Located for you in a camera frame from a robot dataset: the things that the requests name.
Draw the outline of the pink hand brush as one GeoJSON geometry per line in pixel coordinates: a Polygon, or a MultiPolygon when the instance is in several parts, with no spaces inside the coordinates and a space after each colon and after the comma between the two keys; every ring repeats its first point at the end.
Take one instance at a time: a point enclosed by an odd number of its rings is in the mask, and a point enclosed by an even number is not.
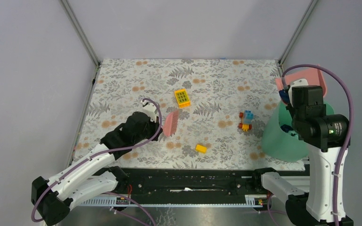
{"type": "Polygon", "coordinates": [[[176,133],[179,119],[179,110],[169,113],[165,119],[163,126],[163,134],[166,137],[170,137],[176,133]]]}

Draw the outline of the pink dustpan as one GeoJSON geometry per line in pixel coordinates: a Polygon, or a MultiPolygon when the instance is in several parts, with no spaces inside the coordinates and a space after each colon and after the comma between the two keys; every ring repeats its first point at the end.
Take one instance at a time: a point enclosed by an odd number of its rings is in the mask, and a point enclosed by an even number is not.
{"type": "Polygon", "coordinates": [[[287,85],[294,86],[306,86],[314,85],[321,86],[323,97],[327,94],[327,85],[322,74],[322,71],[315,68],[308,68],[296,73],[288,74],[283,77],[287,85]]]}

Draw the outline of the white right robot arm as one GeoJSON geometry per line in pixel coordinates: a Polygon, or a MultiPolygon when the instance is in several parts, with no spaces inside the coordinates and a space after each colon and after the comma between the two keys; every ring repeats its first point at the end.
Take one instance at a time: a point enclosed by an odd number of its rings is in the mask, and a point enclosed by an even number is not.
{"type": "Polygon", "coordinates": [[[343,180],[341,166],[349,143],[349,120],[341,114],[326,113],[321,86],[289,86],[286,92],[292,128],[310,148],[310,188],[305,192],[276,170],[267,168],[252,180],[253,191],[258,194],[268,191],[279,198],[296,226],[354,225],[339,194],[343,180]]]}

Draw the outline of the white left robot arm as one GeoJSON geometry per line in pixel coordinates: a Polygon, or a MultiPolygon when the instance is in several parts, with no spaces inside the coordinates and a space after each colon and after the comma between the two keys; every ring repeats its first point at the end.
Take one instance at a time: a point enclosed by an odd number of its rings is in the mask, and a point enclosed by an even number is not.
{"type": "Polygon", "coordinates": [[[32,222],[53,226],[87,199],[105,192],[123,193],[127,179],[120,168],[89,178],[133,149],[157,141],[162,131],[160,110],[134,112],[73,165],[48,179],[37,177],[32,182],[32,222]]]}

